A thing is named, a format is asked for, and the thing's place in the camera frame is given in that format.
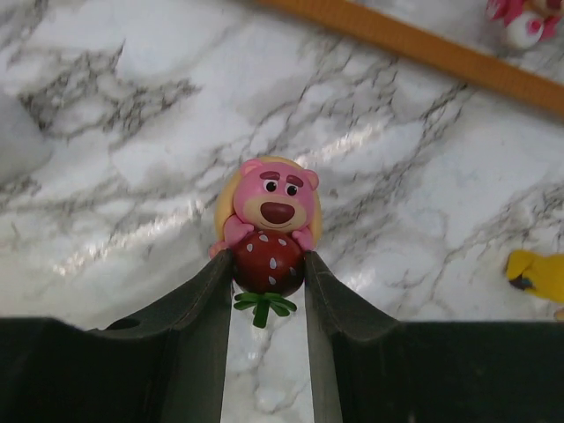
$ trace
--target wooden ruler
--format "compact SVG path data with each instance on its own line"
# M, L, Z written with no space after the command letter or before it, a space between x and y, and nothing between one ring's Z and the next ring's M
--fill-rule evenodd
M564 119L564 85L346 0L257 0Z

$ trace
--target toy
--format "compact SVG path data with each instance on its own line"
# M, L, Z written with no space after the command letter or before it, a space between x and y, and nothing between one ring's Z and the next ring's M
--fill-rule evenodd
M219 194L219 240L210 258L222 249L234 252L234 280L247 291L235 296L234 307L254 306L257 327L266 325L270 308L278 315L296 310L284 297L301 286L303 252L321 237L318 185L314 171L269 156L244 162Z
M506 276L517 289L546 300L564 302L564 254L541 256L517 249L509 255ZM564 320L564 309L554 317Z
M291 237L279 231L258 231L233 247L234 280L247 291L235 297L234 307L254 307L253 324L264 328L270 308L285 317L296 306L284 297L295 293L303 284L303 251Z
M486 15L503 19L505 42L511 48L525 49L556 35L564 0L489 0Z

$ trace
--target marble surface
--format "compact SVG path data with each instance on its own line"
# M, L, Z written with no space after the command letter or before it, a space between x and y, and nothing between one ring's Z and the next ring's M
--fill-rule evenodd
M206 263L224 178L268 153L319 173L320 254L378 308L552 319L502 268L562 250L561 123L235 0L4 0L0 48L54 146L0 187L1 315L105 327L156 300ZM223 423L312 422L303 307L268 330L234 313Z

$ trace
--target yellow object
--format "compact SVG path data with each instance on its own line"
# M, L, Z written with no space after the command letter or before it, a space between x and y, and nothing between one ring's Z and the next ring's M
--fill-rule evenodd
M526 293L555 302L564 302L564 254L541 256L524 249L509 255L506 276L509 281L530 282Z
M303 167L301 167L297 163L285 159L283 157L263 156L263 157L259 157L258 159L265 163L272 163L272 162L285 163L289 166L296 167L298 169L303 169ZM214 217L215 231L218 235L219 241L224 240L223 226L226 224L226 221L235 214L233 200L234 200L235 191L239 186L241 178L242 178L241 172L239 172L239 169L237 169L237 171L231 177L227 185L219 193L218 202L216 203L215 217ZM314 195L315 195L314 217L312 218L308 228L313 236L314 244L317 245L323 232L323 226L322 226L321 203L319 202L319 195L317 194L317 191L314 192Z

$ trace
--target pink figurine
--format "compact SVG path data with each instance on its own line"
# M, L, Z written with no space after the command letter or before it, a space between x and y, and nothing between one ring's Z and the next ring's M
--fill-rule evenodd
M261 229L290 234L303 251L314 249L322 232L318 185L314 171L288 159L261 157L243 163L219 195L219 241L210 258Z
M503 19L507 44L525 49L556 35L564 16L564 0L489 0L486 15Z

